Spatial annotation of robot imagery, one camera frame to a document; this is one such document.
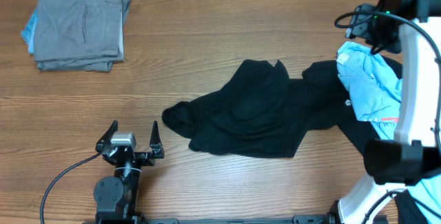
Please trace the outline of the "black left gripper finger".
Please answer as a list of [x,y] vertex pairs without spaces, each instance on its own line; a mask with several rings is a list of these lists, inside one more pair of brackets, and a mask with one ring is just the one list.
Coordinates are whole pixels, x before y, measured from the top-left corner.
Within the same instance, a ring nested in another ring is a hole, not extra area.
[[95,147],[96,152],[102,152],[104,150],[104,147],[110,144],[110,140],[113,134],[118,131],[118,128],[119,128],[119,122],[117,120],[114,120],[111,126],[104,133],[104,135],[97,141]]
[[150,148],[154,158],[165,157],[165,150],[163,148],[163,144],[161,143],[157,121],[155,121],[152,126],[152,132],[150,136]]

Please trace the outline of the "light blue printed shirt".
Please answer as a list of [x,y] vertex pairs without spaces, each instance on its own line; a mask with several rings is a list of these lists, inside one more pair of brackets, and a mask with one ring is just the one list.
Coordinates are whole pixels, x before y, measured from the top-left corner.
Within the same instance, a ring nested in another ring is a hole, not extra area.
[[[356,120],[374,129],[379,139],[392,140],[398,122],[402,100],[402,65],[388,62],[371,49],[352,41],[345,42],[337,51],[338,79],[349,93]],[[425,179],[395,197],[396,205],[409,217],[402,223],[439,223],[440,219],[414,202],[422,201],[434,212],[440,213],[440,177]]]

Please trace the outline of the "black t-shirt with logo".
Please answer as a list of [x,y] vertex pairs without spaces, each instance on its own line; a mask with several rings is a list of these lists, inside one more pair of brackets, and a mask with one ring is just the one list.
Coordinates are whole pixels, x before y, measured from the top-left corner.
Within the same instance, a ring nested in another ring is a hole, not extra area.
[[177,103],[162,120],[195,152],[285,158],[308,131],[355,121],[348,100],[335,61],[292,79],[280,61],[245,60],[220,90]]

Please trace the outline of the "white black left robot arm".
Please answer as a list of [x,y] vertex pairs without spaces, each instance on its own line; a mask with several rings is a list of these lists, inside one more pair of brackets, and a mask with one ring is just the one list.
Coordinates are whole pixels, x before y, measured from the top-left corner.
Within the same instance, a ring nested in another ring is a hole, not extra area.
[[154,122],[149,152],[136,151],[132,132],[119,132],[118,121],[96,143],[103,160],[114,166],[114,174],[102,178],[94,187],[95,223],[147,223],[145,215],[136,210],[143,167],[155,165],[165,157],[158,123]]

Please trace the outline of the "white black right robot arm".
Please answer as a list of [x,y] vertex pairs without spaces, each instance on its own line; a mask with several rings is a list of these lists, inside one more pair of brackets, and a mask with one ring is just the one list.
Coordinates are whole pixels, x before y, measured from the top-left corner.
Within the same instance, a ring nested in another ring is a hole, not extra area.
[[364,176],[314,220],[385,223],[380,211],[393,197],[440,173],[440,0],[379,0],[347,17],[347,38],[403,55],[402,102],[394,138],[367,143]]

